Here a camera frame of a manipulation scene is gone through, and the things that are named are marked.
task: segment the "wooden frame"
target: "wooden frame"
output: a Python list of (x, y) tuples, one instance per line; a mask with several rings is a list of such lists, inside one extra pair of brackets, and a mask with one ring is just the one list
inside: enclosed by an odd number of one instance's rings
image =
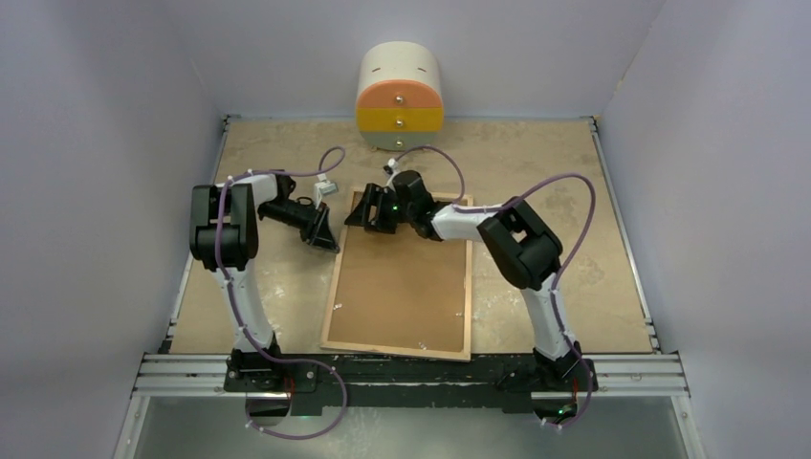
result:
[[(363, 193), (362, 188), (353, 187), (349, 193), (349, 208), (351, 209), (357, 193)], [(431, 193), (435, 198), (439, 199), (454, 199), (456, 194), (450, 193)], [(471, 206), (473, 199), (469, 195), (465, 195), (462, 199), (462, 204)], [(332, 282), (330, 283), (329, 295), (324, 309), (324, 321), (321, 327), (321, 343), (320, 346), (326, 349), (339, 349), (348, 351), (359, 352), (372, 352), (381, 354), (393, 354), (412, 357), (425, 357), (430, 359), (443, 359), (452, 361), (469, 361), (471, 359), (471, 320), (472, 320), (472, 241), (465, 243), (465, 305), (463, 312), (463, 335), (462, 335), (462, 350), (460, 352), (440, 351), (410, 347), (394, 347), (394, 346), (377, 346), (364, 343), (344, 342), (344, 341), (331, 341), (329, 340), (330, 326), (332, 324), (332, 314), (334, 313), (334, 305), (336, 295), (338, 294), (338, 285), (340, 280), (340, 269), (343, 261), (344, 248), (346, 245), (346, 237), (349, 228), (344, 226), (340, 232), (339, 245), (341, 247), (340, 253), (335, 259), (335, 268), (332, 274)]]

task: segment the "toy dresser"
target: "toy dresser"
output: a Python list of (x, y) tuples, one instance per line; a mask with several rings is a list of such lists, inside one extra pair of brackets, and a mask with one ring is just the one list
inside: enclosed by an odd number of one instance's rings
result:
[(430, 143), (442, 128), (439, 66), (425, 47), (380, 44), (361, 62), (355, 118), (363, 138), (385, 150)]

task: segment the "wooden table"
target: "wooden table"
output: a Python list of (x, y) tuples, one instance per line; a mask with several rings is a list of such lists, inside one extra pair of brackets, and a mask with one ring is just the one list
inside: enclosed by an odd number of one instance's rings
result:
[[(365, 144), (351, 120), (234, 122), (217, 181), (249, 168), (316, 170), (321, 153), (335, 144), (347, 150), (346, 160), (329, 174), (340, 187), (340, 193), (327, 198), (330, 224), (338, 235), (348, 190), (367, 182), (384, 183), (382, 166), (392, 156)], [(586, 121), (447, 121), (434, 145), (459, 163), (476, 204), (503, 202), (562, 172), (576, 171), (593, 181), (598, 199), (594, 222), (561, 280), (566, 314), (585, 352), (651, 352), (633, 272)], [(433, 152), (414, 152), (402, 165), (422, 173), (431, 191), (459, 189), (453, 168)], [(295, 196), (312, 193), (315, 179), (296, 181)], [(586, 187), (561, 181), (527, 201), (559, 236), (565, 256), (585, 219)], [(327, 352), (318, 342), (334, 260), (332, 253), (302, 244), (296, 229), (267, 220), (259, 223), (259, 291), (283, 352)], [(472, 270), (473, 353), (530, 351), (532, 326), (521, 295), (500, 275), (483, 244), (473, 245)], [(227, 306), (213, 277), (195, 261), (171, 352), (225, 354), (232, 345)]]

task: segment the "gray wall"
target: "gray wall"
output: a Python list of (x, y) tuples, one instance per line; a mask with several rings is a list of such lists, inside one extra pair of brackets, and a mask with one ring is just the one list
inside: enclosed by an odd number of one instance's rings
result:
[(109, 457), (218, 114), (152, 1), (4, 1), (0, 107), (0, 457)]
[(451, 115), (600, 113), (664, 0), (165, 0), (217, 107), (351, 115), (374, 45), (439, 60)]
[(715, 457), (811, 457), (809, 17), (668, 0), (604, 113), (651, 313)]

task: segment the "drawer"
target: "drawer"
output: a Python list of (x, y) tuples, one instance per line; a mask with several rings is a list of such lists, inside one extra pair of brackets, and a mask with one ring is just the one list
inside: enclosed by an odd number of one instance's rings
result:
[(442, 108), (358, 108), (361, 131), (425, 132), (442, 128)]
[(388, 79), (364, 89), (358, 95), (355, 106), (358, 108), (441, 108), (442, 98), (425, 83), (410, 79)]
[(436, 137), (436, 132), (363, 132), (363, 139), (370, 145), (377, 146), (383, 150), (405, 150), (412, 146), (419, 146), (431, 143)]

